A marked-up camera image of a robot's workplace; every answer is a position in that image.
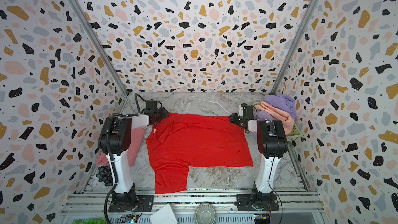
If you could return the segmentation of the red t-shirt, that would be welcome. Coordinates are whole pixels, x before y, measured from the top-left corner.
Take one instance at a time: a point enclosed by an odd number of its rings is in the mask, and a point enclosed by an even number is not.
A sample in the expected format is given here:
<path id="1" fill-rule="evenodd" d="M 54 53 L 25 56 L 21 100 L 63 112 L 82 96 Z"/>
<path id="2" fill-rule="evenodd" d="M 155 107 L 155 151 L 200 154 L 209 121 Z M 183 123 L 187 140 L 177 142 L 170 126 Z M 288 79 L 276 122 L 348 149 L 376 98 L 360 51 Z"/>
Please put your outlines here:
<path id="1" fill-rule="evenodd" d="M 170 113 L 146 138 L 155 192 L 185 191 L 190 167 L 251 167 L 243 129 L 227 116 Z"/>

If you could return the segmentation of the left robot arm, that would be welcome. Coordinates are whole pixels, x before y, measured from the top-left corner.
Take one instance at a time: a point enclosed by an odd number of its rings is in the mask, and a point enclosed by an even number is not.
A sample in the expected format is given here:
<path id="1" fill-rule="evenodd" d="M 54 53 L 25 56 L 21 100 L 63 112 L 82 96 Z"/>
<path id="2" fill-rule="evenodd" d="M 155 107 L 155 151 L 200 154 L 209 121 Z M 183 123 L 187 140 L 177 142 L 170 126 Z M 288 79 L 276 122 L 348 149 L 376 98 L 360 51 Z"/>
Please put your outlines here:
<path id="1" fill-rule="evenodd" d="M 113 187 L 108 194 L 111 200 L 106 200 L 111 203 L 107 208 L 110 212 L 151 210 L 150 206 L 145 207 L 144 203 L 140 203 L 140 198 L 136 195 L 129 170 L 128 150 L 133 129 L 159 124 L 169 116 L 169 112 L 160 101 L 143 101 L 146 104 L 145 108 L 142 110 L 138 108 L 135 114 L 116 113 L 107 117 L 98 138 L 98 146 L 108 159 L 113 178 Z"/>

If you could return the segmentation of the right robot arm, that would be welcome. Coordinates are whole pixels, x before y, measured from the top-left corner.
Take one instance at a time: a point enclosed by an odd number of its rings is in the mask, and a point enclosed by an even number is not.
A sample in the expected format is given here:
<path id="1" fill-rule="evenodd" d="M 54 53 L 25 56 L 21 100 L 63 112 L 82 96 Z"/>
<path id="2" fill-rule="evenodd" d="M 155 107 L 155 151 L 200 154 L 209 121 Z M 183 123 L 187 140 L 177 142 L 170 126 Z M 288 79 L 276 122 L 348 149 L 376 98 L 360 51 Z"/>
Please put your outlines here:
<path id="1" fill-rule="evenodd" d="M 238 211 L 277 211 L 279 195 L 273 187 L 278 164 L 288 151 L 288 141 L 280 120 L 256 120 L 254 106 L 241 104 L 239 112 L 230 115 L 230 122 L 246 133 L 257 136 L 258 151 L 261 155 L 259 174 L 249 194 L 238 194 Z"/>

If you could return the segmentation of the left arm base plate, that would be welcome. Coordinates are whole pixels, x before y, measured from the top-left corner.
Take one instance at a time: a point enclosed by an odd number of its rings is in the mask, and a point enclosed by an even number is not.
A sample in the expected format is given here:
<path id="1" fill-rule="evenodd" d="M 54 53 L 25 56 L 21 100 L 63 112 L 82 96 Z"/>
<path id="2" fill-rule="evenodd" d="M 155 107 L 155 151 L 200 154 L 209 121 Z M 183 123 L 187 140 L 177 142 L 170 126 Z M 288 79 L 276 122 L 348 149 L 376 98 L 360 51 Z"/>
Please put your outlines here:
<path id="1" fill-rule="evenodd" d="M 115 194 L 112 205 L 108 208 L 110 213 L 151 212 L 154 195 Z"/>

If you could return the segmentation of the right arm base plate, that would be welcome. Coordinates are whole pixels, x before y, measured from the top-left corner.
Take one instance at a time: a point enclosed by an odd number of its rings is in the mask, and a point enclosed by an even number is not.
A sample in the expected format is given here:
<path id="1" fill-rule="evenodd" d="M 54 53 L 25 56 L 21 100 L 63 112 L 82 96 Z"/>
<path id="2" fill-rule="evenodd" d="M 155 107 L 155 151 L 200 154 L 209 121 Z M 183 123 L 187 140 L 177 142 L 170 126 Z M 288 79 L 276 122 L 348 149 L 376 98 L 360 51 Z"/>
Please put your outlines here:
<path id="1" fill-rule="evenodd" d="M 279 204 L 277 196 L 272 193 L 260 194 L 238 194 L 236 202 L 238 211 L 278 211 Z"/>

